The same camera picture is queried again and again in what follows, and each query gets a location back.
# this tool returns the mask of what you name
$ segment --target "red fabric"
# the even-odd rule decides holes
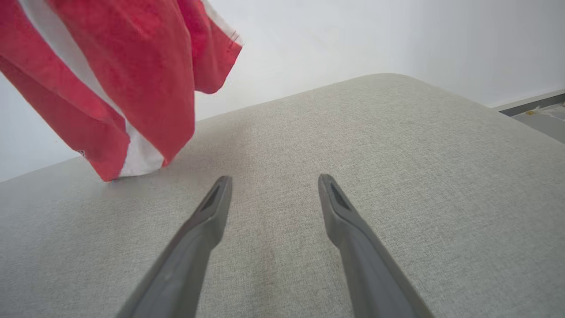
[[[48,0],[108,96],[168,165],[194,133],[194,90],[217,91],[241,47],[198,0]],[[118,177],[124,119],[52,52],[19,8],[0,14],[0,69],[102,179]]]
[[[124,119],[53,53],[15,1],[0,10],[0,70],[104,181],[118,177],[129,144]]]

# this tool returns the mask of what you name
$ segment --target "white wall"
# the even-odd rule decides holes
[[[197,94],[197,119],[379,72],[489,107],[565,88],[564,0],[210,2],[245,46],[224,88]],[[74,156],[5,80],[0,89],[1,111],[28,126],[2,113],[0,181]]]

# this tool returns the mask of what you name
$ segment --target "gray fabric surface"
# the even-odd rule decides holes
[[[565,312],[565,145],[415,79],[364,76],[197,124],[171,166],[81,158],[0,183],[3,317],[111,317],[233,176],[199,317],[349,317],[316,188],[332,174],[437,317]]]

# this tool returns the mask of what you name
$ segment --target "red and white striped fabric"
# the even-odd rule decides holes
[[[6,0],[0,70],[104,181],[168,165],[241,50],[206,0]]]

